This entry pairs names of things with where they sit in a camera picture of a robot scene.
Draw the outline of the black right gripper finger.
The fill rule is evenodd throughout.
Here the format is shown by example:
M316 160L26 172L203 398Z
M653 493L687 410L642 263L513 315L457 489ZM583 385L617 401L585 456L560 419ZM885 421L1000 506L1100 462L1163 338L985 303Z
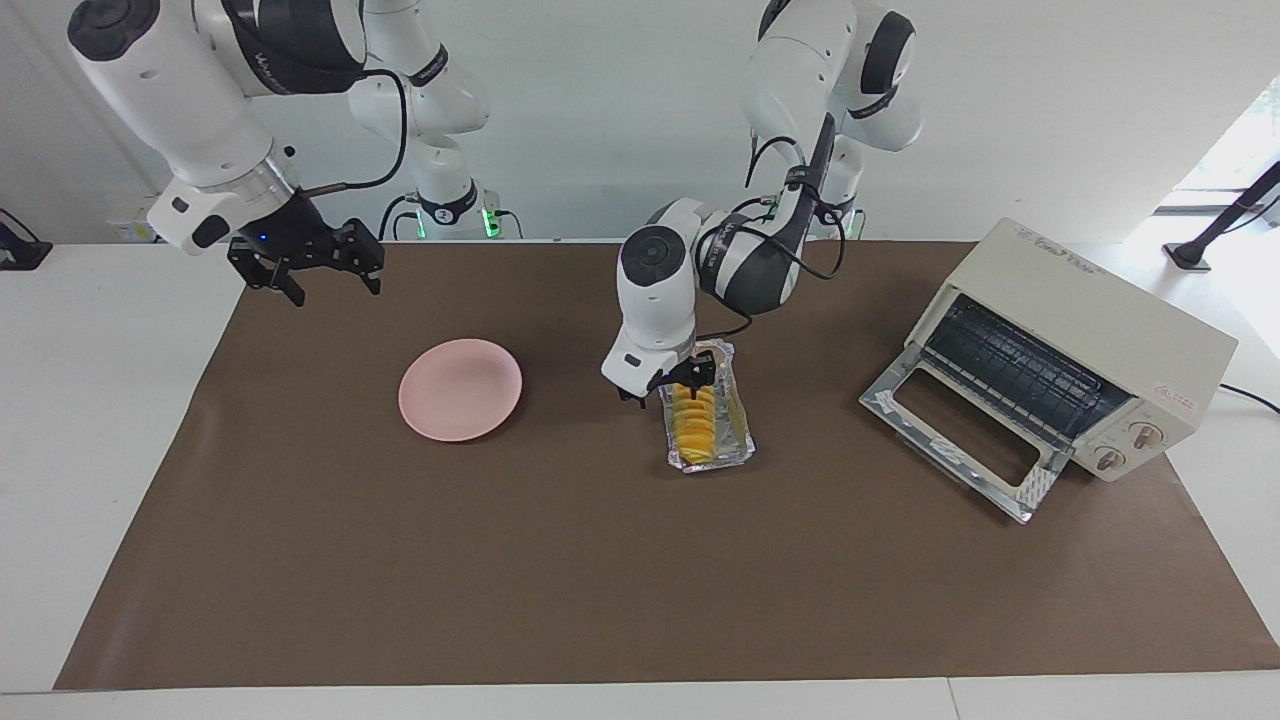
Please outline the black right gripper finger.
M347 222L335 231L335 260L340 270L356 274L371 295L381 292L385 249L362 222Z
M230 243L228 261L250 290L270 290L284 295L296 307L305 305L305 290L291 277L285 260L262 259L250 243Z

